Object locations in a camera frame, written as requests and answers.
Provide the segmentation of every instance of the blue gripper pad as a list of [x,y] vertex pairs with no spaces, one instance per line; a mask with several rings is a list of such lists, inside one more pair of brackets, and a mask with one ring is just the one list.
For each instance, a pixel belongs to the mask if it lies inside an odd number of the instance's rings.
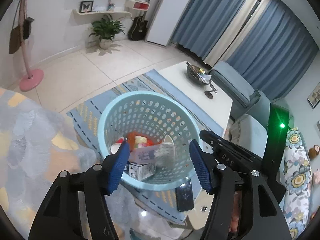
[[127,164],[130,155],[129,143],[122,145],[116,154],[118,154],[118,158],[116,159],[108,178],[107,191],[109,194],[112,194],[118,188],[124,167]]
[[210,173],[201,157],[201,148],[196,140],[192,140],[189,144],[189,153],[195,167],[201,187],[209,192],[212,189],[210,182]]

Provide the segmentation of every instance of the black bowl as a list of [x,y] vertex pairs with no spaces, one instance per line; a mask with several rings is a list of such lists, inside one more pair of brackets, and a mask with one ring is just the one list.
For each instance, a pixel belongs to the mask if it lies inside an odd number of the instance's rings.
[[187,74],[188,77],[197,85],[200,86],[207,86],[210,83],[205,83],[199,80],[199,76],[198,73],[200,73],[201,68],[195,66],[195,65],[191,65],[190,63],[187,62]]

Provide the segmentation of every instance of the white carton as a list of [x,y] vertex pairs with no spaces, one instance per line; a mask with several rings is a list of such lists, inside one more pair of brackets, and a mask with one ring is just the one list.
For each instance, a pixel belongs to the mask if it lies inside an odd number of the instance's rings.
[[144,180],[156,173],[156,166],[153,163],[136,164],[131,163],[129,166],[129,176],[137,180]]

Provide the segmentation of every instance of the snack package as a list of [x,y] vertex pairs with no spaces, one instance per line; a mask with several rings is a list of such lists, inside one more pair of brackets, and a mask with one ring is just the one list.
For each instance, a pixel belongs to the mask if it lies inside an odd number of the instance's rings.
[[153,163],[141,165],[131,163],[129,166],[129,176],[137,180],[145,180],[156,173],[156,166]]
[[129,162],[137,164],[154,163],[156,166],[167,167],[175,163],[176,148],[169,135],[161,144],[149,147],[138,147],[130,153]]
[[135,148],[138,148],[138,145],[140,144],[145,144],[146,146],[159,144],[153,142],[152,139],[148,136],[137,132],[131,132],[128,134],[128,143],[130,145],[130,151],[133,151]]

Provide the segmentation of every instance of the green plant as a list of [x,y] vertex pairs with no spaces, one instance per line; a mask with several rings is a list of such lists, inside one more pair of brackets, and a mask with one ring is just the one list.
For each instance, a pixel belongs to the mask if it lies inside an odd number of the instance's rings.
[[124,33],[123,25],[118,20],[113,20],[111,15],[104,15],[106,18],[102,18],[100,21],[95,21],[92,23],[93,33],[89,35],[95,35],[99,37],[99,40],[112,40],[118,33]]

